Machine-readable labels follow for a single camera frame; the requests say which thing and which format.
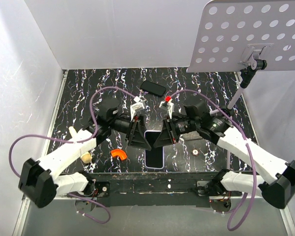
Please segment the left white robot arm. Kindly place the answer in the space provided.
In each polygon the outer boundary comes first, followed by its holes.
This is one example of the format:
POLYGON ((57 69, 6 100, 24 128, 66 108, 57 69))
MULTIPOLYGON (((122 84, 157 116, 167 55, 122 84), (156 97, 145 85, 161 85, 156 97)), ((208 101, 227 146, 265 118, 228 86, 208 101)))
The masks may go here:
POLYGON ((151 150, 144 137, 145 118, 143 115, 137 115, 137 112, 145 108, 145 102, 139 97, 134 98, 129 114, 122 112, 117 99, 104 101, 97 115, 68 143, 38 160, 30 158, 23 164, 19 189, 38 208, 47 206, 56 196, 71 192, 80 192, 85 197, 91 196, 95 190, 95 179, 89 174, 79 171, 62 175, 62 172, 75 160, 109 138, 112 131, 125 134, 128 146, 151 150))

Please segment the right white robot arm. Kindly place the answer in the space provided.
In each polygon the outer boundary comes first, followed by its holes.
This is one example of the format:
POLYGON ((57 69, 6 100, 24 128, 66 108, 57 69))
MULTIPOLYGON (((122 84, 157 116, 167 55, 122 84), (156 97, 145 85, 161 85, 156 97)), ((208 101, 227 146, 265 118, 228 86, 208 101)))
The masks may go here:
POLYGON ((271 206, 284 209, 295 194, 295 160, 286 162, 245 138, 225 116, 211 115, 205 102, 185 106, 185 114, 175 113, 171 101, 159 105, 167 111, 154 147, 176 144, 183 134, 196 131, 203 139, 229 151, 249 164, 255 174, 222 169, 210 182, 199 187, 202 195, 245 192, 263 197, 271 206))

